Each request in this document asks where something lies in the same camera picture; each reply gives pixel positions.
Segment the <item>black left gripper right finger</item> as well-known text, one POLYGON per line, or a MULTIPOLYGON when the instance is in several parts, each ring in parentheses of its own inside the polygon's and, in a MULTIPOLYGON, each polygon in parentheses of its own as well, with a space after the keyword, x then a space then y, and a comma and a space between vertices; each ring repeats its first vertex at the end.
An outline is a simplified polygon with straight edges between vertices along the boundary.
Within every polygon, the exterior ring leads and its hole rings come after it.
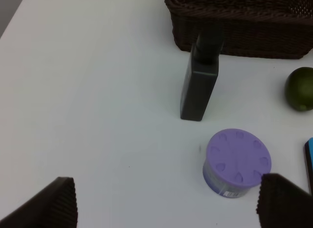
POLYGON ((256 213, 262 228, 311 228, 313 197, 279 174, 264 174, 256 213))

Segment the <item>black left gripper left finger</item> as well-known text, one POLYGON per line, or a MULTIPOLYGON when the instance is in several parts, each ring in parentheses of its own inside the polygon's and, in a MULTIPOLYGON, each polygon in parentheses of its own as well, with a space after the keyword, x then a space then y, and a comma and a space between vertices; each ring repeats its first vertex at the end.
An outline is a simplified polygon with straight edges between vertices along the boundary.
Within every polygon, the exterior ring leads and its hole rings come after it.
POLYGON ((57 177, 30 200, 1 219, 2 228, 76 228, 75 182, 57 177))

